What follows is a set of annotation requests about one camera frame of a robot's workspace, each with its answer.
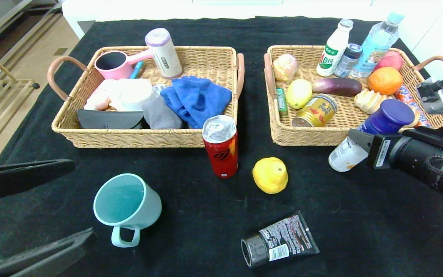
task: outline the blue pen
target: blue pen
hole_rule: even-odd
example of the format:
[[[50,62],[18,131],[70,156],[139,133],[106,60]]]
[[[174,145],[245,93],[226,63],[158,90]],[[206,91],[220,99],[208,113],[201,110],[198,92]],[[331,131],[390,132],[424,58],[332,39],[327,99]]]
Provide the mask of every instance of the blue pen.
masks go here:
[[[131,73],[130,79],[136,79],[142,66],[143,66],[143,61],[137,62],[136,66],[134,67],[134,70]]]

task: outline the peach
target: peach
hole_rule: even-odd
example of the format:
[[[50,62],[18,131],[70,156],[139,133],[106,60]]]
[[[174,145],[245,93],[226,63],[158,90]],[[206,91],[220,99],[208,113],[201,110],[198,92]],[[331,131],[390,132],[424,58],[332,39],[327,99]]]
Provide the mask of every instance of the peach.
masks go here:
[[[401,70],[401,67],[403,66],[403,58],[398,52],[395,51],[387,51],[384,56],[378,61],[375,70],[378,70],[379,68],[383,67],[392,67],[396,70]]]

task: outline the wicker basket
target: wicker basket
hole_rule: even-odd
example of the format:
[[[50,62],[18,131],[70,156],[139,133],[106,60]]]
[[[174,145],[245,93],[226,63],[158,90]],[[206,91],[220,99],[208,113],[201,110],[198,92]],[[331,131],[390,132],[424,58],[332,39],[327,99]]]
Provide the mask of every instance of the wicker basket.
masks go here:
[[[317,67],[323,49],[324,46],[317,45],[274,45],[269,47],[268,53],[264,55],[264,72],[268,95],[271,137],[273,142],[278,145],[338,145],[348,135],[348,130],[350,128],[356,128],[369,116],[355,106],[353,97],[337,95],[333,95],[333,98],[338,102],[338,112],[324,127],[292,126],[293,118],[297,115],[297,110],[292,107],[288,107],[288,115],[279,115],[275,88],[279,87],[288,91],[290,82],[275,81],[272,69],[273,61],[282,54],[292,54],[298,62],[298,70],[293,79],[303,78],[309,81],[320,79],[322,77],[317,74],[315,68]],[[443,61],[442,56],[435,56],[424,63],[415,66],[403,51],[395,48],[391,48],[390,50],[398,52],[403,58],[403,67],[400,72],[403,76],[404,84],[410,92],[414,92],[417,84],[424,81],[418,70],[432,60]],[[358,78],[357,80],[362,83],[363,89],[368,89],[366,78]],[[416,93],[413,93],[413,96],[418,103],[421,103],[417,98]],[[443,126],[443,115],[426,115],[433,128],[440,128]]]
[[[77,110],[82,109],[88,97],[103,81],[102,75],[93,66],[95,59],[106,51],[119,50],[133,55],[146,50],[146,46],[104,47],[85,67],[75,58],[60,57],[49,67],[49,85],[65,103],[52,122],[52,130],[61,133],[79,148],[142,148],[142,147],[204,147],[200,129],[182,130],[102,130],[80,128]],[[207,78],[232,91],[232,101],[223,114],[237,121],[237,103],[244,84],[244,56],[236,54],[231,47],[176,46],[177,55],[183,65],[183,75]],[[54,72],[63,61],[72,61],[84,70],[73,90],[67,96],[54,82]],[[160,75],[152,59],[145,60],[141,77],[153,85],[171,80]]]

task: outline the red soda can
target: red soda can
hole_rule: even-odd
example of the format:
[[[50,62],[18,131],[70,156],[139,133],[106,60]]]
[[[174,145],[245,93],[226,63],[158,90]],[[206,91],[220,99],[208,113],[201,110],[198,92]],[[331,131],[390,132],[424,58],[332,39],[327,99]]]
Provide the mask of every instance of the red soda can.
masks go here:
[[[215,175],[230,178],[239,167],[237,127],[227,115],[208,118],[203,124],[203,140]]]

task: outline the green package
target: green package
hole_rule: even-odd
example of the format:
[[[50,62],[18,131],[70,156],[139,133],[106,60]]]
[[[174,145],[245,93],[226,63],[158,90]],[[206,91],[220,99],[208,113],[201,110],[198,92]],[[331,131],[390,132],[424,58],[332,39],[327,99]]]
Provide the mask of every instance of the green package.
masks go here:
[[[280,116],[288,114],[288,107],[286,105],[285,92],[282,88],[276,88],[276,101],[278,101],[278,113]]]

